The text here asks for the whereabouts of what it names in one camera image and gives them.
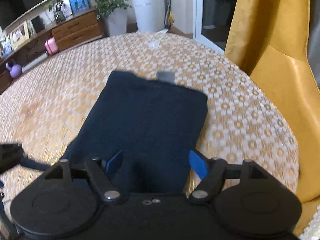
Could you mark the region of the navy blue t-shirt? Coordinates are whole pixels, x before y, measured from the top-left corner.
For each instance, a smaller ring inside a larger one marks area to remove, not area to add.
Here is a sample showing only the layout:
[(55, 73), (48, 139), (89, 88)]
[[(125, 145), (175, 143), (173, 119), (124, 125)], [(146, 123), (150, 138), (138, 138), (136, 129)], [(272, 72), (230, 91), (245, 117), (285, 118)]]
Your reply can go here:
[(198, 90), (114, 71), (63, 157), (81, 164), (122, 150), (123, 164), (111, 178), (120, 191), (181, 192), (207, 112), (207, 96)]

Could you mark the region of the floral lace table cover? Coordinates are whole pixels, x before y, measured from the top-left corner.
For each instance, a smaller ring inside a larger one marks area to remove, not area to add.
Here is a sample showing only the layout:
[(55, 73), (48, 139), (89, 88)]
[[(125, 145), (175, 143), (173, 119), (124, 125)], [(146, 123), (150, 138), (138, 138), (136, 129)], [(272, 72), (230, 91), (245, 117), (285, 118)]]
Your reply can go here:
[(172, 34), (105, 38), (25, 74), (1, 95), (1, 142), (16, 141), (45, 163), (123, 150), (121, 191), (191, 192), (184, 148), (298, 184), (298, 144), (277, 107), (227, 58)]

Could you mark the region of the purple kettlebell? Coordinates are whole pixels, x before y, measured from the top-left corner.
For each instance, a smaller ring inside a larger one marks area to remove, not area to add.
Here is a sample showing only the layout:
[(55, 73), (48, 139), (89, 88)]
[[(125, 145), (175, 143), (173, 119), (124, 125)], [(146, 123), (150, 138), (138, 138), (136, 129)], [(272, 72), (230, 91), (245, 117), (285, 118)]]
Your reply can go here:
[(20, 64), (7, 62), (5, 66), (13, 79), (16, 79), (22, 75), (22, 66)]

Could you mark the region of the white flat device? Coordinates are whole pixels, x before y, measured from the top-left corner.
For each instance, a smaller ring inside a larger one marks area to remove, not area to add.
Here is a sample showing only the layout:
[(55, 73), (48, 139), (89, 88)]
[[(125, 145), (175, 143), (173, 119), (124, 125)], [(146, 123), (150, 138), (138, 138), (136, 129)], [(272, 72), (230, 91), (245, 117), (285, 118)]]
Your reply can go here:
[(44, 53), (41, 56), (39, 56), (36, 59), (34, 59), (33, 61), (29, 62), (28, 64), (26, 64), (25, 66), (22, 67), (22, 73), (28, 72), (31, 68), (35, 67), (39, 63), (41, 63), (44, 60), (46, 60), (47, 57), (48, 57), (48, 54)]

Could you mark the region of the white clothing tag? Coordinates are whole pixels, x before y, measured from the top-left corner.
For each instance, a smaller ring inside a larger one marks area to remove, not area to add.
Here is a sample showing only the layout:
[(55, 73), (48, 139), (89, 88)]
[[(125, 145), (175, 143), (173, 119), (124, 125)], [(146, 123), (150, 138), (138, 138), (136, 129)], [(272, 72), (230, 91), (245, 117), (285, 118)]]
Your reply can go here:
[(156, 80), (167, 83), (174, 83), (175, 73), (169, 70), (158, 70), (156, 73)]

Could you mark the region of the pink case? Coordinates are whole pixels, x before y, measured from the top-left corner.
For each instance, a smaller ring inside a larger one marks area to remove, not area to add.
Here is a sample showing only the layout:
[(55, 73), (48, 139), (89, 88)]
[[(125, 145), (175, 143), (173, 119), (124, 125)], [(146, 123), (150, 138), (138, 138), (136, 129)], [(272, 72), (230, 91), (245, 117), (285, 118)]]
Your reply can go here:
[(59, 52), (59, 48), (56, 44), (55, 38), (51, 37), (45, 42), (45, 47), (47, 50), (47, 53), (49, 55), (54, 55), (57, 52)]

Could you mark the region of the framed photo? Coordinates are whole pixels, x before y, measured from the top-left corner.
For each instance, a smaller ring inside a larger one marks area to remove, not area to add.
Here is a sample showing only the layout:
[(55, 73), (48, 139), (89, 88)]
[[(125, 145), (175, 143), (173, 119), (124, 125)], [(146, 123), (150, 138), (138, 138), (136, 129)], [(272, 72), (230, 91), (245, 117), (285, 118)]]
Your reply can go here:
[(16, 50), (20, 45), (26, 42), (29, 37), (28, 24), (27, 21), (25, 21), (10, 33), (12, 50)]

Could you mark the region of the black speaker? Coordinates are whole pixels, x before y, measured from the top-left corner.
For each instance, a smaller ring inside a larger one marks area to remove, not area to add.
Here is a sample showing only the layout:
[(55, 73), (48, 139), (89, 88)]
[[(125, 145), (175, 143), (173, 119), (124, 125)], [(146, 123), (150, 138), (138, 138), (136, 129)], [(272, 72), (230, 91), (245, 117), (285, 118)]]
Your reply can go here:
[(40, 16), (36, 16), (35, 18), (31, 19), (31, 23), (33, 25), (33, 28), (35, 30), (35, 33), (39, 33), (45, 29), (44, 22)]

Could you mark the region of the wooden tv cabinet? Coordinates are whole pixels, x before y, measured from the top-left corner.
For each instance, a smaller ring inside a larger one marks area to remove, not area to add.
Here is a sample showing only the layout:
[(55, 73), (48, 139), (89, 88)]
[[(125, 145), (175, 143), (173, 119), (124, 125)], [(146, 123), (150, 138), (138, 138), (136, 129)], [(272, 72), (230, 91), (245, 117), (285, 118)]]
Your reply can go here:
[(92, 7), (70, 16), (59, 24), (50, 24), (1, 59), (1, 92), (14, 82), (5, 67), (6, 63), (14, 61), (22, 66), (31, 63), (47, 51), (45, 42), (50, 38), (55, 40), (58, 51), (61, 52), (104, 37), (105, 33), (101, 21), (97, 19), (97, 12), (97, 8)]

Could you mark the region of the potted green plant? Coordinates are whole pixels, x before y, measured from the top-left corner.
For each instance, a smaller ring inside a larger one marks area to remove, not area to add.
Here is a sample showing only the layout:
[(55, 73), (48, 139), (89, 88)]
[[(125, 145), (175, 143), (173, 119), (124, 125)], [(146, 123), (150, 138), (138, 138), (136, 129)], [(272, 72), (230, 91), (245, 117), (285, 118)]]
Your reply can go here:
[(106, 36), (118, 36), (127, 32), (129, 0), (92, 0), (97, 9), (97, 20)]

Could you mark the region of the small potted plant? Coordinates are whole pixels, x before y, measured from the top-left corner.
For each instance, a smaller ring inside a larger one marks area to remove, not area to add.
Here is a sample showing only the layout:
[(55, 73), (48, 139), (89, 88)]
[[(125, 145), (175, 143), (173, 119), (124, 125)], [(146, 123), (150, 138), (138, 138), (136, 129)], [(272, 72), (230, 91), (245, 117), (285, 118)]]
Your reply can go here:
[(49, 12), (53, 12), (54, 14), (54, 21), (56, 24), (66, 20), (66, 17), (62, 12), (64, 5), (65, 4), (63, 0), (50, 0), (50, 2), (47, 4)]

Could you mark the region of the blue picture board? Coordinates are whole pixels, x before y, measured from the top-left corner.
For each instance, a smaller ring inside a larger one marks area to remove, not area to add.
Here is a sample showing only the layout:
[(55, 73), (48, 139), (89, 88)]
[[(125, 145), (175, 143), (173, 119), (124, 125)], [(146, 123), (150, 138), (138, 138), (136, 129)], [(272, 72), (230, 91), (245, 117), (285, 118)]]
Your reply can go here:
[(69, 2), (74, 14), (89, 8), (88, 0), (69, 0)]

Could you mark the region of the white tower air conditioner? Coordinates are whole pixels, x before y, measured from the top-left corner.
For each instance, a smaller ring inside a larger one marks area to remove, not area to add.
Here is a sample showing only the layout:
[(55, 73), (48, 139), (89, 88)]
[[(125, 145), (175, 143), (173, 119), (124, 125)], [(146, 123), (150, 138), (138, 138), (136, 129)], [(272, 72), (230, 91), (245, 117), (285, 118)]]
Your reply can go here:
[(140, 33), (158, 32), (165, 28), (164, 0), (132, 0)]

